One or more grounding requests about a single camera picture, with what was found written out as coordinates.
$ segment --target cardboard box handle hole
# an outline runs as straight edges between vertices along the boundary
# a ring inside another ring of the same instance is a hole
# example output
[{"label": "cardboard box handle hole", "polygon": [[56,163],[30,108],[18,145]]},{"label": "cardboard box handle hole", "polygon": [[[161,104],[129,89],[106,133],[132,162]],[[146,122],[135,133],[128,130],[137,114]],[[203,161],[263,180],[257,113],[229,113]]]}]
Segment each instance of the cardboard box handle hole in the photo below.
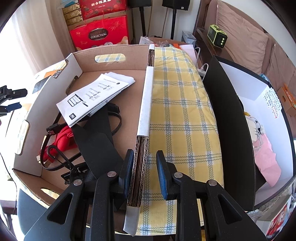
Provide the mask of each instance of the cardboard box handle hole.
[{"label": "cardboard box handle hole", "polygon": [[54,199],[57,199],[59,197],[59,193],[53,191],[53,190],[50,190],[48,188],[40,188],[41,191],[43,191],[44,193],[46,193],[48,196],[54,198]]},{"label": "cardboard box handle hole", "polygon": [[122,53],[103,54],[95,56],[94,60],[97,63],[118,63],[124,62],[126,57]]}]

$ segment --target pink bag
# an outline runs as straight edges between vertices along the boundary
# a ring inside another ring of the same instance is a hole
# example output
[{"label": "pink bag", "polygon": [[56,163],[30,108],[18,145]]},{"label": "pink bag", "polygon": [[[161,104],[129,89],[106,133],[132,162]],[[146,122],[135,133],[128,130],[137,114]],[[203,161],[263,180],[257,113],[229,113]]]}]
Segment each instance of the pink bag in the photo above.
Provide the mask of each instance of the pink bag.
[{"label": "pink bag", "polygon": [[[277,164],[276,154],[272,151],[271,144],[266,134],[261,135],[263,144],[255,153],[255,163],[268,184],[273,187],[281,175],[281,168]],[[253,143],[254,147],[259,146],[259,140]]]}]

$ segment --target green device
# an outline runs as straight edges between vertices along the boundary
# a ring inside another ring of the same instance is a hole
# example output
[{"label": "green device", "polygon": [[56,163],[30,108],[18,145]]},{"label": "green device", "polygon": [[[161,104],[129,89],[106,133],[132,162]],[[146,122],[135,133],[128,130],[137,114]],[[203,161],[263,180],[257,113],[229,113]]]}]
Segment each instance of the green device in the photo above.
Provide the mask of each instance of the green device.
[{"label": "green device", "polygon": [[219,27],[215,24],[210,25],[207,36],[209,37],[213,45],[219,48],[223,48],[227,40],[227,34],[224,31],[220,30]]}]

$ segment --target speaker stand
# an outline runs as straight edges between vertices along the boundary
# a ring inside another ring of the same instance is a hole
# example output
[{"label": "speaker stand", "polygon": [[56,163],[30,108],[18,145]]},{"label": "speaker stand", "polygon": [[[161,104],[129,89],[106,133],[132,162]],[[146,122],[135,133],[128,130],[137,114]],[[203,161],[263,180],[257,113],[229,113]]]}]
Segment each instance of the speaker stand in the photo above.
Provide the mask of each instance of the speaker stand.
[{"label": "speaker stand", "polygon": [[174,34],[175,34],[176,14],[177,14],[177,10],[173,9],[172,31],[170,33],[170,38],[172,40],[174,39]]},{"label": "speaker stand", "polygon": [[139,7],[139,9],[140,9],[140,15],[141,15],[143,37],[145,37],[146,36],[146,28],[145,28],[145,18],[144,18],[144,7]]}]

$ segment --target speaker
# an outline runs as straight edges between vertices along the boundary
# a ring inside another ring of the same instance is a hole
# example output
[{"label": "speaker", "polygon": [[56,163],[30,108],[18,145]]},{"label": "speaker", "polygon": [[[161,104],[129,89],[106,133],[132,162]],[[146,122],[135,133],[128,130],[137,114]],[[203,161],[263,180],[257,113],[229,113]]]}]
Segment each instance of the speaker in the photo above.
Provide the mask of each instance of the speaker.
[{"label": "speaker", "polygon": [[188,11],[190,0],[163,0],[163,7]]},{"label": "speaker", "polygon": [[134,7],[151,7],[151,0],[128,0],[128,6]]}]

